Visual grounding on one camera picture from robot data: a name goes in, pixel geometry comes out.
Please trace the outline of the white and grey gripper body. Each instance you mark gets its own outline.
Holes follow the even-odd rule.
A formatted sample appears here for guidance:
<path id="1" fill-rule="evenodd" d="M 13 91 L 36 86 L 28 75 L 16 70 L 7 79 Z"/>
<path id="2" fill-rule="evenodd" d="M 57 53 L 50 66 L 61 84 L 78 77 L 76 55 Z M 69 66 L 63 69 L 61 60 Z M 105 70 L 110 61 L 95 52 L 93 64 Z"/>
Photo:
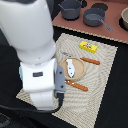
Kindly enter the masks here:
<path id="1" fill-rule="evenodd" d="M 66 91 L 64 70 L 55 58 L 39 65 L 20 63 L 23 90 L 38 110 L 52 110 L 54 98 Z"/>

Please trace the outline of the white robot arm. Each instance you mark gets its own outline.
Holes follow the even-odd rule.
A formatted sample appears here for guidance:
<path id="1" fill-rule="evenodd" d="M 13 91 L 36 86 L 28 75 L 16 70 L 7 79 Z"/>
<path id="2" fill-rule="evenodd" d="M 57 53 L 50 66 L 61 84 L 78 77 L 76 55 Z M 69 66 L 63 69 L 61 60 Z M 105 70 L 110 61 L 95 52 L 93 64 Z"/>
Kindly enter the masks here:
<path id="1" fill-rule="evenodd" d="M 52 110 L 54 93 L 63 94 L 55 79 L 64 75 L 54 57 L 56 44 L 46 0 L 0 0 L 0 28 L 20 60 L 23 90 L 38 110 Z"/>

